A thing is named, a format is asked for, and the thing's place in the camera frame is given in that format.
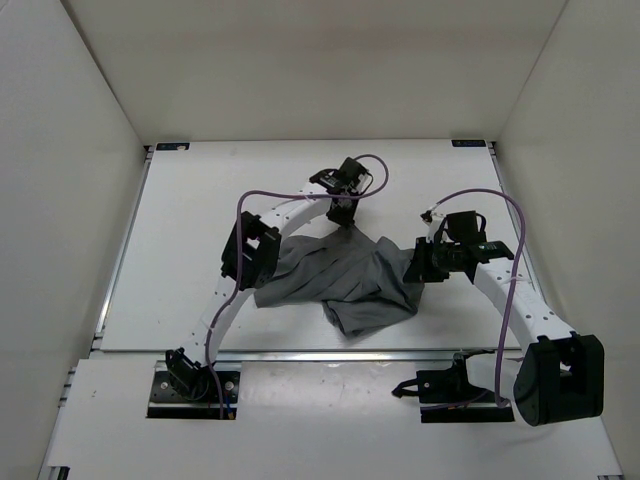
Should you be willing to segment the blue corner label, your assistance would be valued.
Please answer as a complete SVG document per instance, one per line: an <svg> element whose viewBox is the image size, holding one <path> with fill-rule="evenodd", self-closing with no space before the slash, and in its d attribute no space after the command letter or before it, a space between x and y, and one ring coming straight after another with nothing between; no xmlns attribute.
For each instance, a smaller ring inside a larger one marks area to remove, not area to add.
<svg viewBox="0 0 640 480"><path fill-rule="evenodd" d="M482 139L452 139L454 148L485 148L486 142Z"/></svg>
<svg viewBox="0 0 640 480"><path fill-rule="evenodd" d="M156 151L186 151L189 148L189 142L160 142L155 146Z"/></svg>

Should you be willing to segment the grey pleated skirt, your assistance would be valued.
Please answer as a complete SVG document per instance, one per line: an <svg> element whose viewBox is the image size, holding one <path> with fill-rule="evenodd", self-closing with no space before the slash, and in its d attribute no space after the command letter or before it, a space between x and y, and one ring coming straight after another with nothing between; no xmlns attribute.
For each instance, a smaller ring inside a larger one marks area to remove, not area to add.
<svg viewBox="0 0 640 480"><path fill-rule="evenodd" d="M322 238L291 236L281 244L274 276L254 293L255 303L319 303L345 337L369 334L417 315L424 285L403 281L413 254L355 227Z"/></svg>

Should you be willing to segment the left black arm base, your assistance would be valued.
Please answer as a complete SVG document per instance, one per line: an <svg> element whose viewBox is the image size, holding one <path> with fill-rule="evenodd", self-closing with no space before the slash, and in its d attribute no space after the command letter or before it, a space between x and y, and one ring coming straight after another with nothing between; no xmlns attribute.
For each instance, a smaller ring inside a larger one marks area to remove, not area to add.
<svg viewBox="0 0 640 480"><path fill-rule="evenodd" d="M216 371L192 362L184 349L167 350L157 362L146 416L151 419L235 420L241 370L232 364Z"/></svg>

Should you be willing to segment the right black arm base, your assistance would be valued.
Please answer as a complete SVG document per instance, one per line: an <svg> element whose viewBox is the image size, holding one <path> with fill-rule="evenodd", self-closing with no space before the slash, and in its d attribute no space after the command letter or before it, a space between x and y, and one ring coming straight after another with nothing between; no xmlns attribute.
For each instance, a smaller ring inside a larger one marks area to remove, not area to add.
<svg viewBox="0 0 640 480"><path fill-rule="evenodd" d="M446 369L417 370L392 391L395 398L416 398L422 424L512 423L511 407L500 408L494 393L473 386L466 370L467 356L456 354Z"/></svg>

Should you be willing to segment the aluminium front table rail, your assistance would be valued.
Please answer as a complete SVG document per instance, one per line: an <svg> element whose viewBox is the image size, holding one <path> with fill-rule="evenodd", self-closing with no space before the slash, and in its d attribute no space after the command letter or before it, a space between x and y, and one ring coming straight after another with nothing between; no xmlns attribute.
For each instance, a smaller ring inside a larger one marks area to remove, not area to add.
<svg viewBox="0 0 640 480"><path fill-rule="evenodd" d="M492 353L492 349L383 349L383 350L222 350L216 362L429 362L451 361L455 354Z"/></svg>

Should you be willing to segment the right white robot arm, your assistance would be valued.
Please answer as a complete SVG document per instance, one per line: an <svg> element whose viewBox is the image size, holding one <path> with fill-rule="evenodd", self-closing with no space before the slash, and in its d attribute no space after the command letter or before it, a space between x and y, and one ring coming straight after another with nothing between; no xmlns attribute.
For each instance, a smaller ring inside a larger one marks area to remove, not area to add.
<svg viewBox="0 0 640 480"><path fill-rule="evenodd" d="M455 354L441 372L420 371L415 396L427 406L460 408L495 394L531 426L598 417L604 407L604 347L554 313L518 273L515 255L486 236L474 210L422 214L428 234L417 238L407 283L442 283L463 273L503 316L523 352L510 360L497 350Z"/></svg>

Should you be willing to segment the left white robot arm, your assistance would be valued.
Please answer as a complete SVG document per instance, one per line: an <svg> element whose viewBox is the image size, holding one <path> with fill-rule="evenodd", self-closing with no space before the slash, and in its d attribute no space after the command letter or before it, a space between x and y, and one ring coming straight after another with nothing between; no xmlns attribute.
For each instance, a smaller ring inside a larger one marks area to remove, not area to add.
<svg viewBox="0 0 640 480"><path fill-rule="evenodd" d="M239 310L273 277L284 239L322 215L338 225L353 223L359 200L371 195L373 175L361 164L365 158L348 157L337 169L317 172L294 194L241 195L213 294L188 339L165 352L169 383L178 395L199 401L221 391L214 363Z"/></svg>

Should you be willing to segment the left blue corner label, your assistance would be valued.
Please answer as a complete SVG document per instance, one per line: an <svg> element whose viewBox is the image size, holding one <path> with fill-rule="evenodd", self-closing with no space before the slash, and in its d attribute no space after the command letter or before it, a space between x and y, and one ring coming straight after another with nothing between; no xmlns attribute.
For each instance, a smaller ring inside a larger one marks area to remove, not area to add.
<svg viewBox="0 0 640 480"><path fill-rule="evenodd" d="M186 151L189 148L189 142L160 142L155 146L156 151Z"/></svg>

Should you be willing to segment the right blue corner label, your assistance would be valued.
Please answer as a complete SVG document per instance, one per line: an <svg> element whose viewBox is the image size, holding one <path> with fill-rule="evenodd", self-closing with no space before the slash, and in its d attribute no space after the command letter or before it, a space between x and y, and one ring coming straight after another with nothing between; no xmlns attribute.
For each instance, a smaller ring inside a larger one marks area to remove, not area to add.
<svg viewBox="0 0 640 480"><path fill-rule="evenodd" d="M482 139L452 139L454 148L485 148L486 142Z"/></svg>

